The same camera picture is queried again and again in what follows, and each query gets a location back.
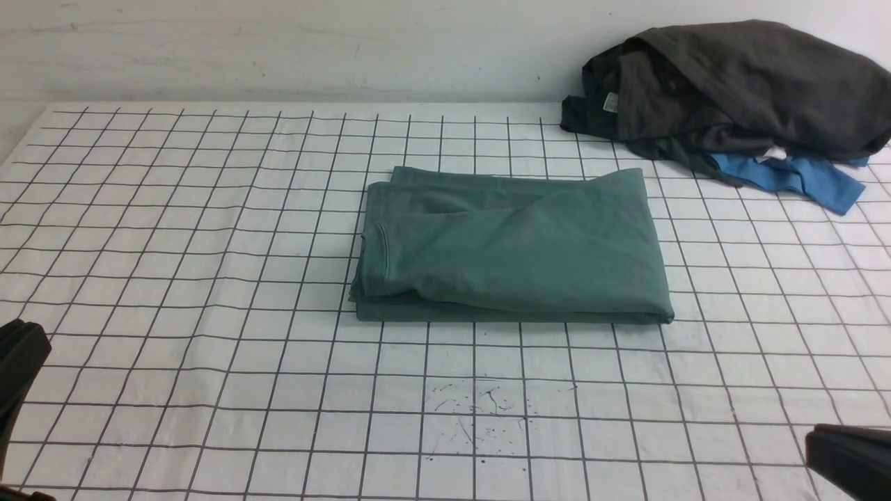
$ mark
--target grid mat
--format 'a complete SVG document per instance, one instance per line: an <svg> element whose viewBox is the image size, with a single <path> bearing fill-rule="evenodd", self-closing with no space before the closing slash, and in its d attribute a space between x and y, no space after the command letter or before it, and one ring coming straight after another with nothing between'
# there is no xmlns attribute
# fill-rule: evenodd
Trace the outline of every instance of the grid mat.
<svg viewBox="0 0 891 501"><path fill-rule="evenodd" d="M60 104L0 170L0 317L53 352L4 481L60 500L813 500L891 427L891 150L837 217L565 133L559 106ZM671 325L358 323L394 165L642 168Z"/></svg>

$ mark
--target white wall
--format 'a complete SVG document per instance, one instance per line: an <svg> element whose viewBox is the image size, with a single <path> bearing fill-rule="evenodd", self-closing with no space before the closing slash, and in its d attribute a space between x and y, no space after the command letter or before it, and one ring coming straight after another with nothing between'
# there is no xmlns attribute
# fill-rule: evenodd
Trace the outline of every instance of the white wall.
<svg viewBox="0 0 891 501"><path fill-rule="evenodd" d="M0 101L557 101L639 31L750 18L891 68L888 0L3 0Z"/></svg>

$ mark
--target white label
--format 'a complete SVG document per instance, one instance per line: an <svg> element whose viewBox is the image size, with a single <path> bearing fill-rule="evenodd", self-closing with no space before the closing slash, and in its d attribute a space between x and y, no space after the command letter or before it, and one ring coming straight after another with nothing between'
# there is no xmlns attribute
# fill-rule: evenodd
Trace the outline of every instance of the white label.
<svg viewBox="0 0 891 501"><path fill-rule="evenodd" d="M614 92L607 94L607 99L603 102L603 110L618 113L618 94Z"/></svg>

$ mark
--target pile of clothes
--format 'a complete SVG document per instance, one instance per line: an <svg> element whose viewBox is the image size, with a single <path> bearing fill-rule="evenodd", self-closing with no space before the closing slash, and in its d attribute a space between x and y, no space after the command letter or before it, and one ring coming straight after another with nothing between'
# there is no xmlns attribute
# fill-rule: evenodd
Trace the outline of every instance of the pile of clothes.
<svg viewBox="0 0 891 501"><path fill-rule="evenodd" d="M565 130L838 214L863 185L832 162L864 166L891 139L891 73L776 22L648 29L594 56L582 83Z"/></svg>

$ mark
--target folded green shirt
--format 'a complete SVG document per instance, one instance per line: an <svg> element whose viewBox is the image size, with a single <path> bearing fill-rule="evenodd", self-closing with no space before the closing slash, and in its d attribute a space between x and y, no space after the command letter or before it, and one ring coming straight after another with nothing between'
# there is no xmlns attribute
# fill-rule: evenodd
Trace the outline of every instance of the folded green shirt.
<svg viewBox="0 0 891 501"><path fill-rule="evenodd" d="M368 187L360 320L666 324L639 169L590 181L396 167Z"/></svg>

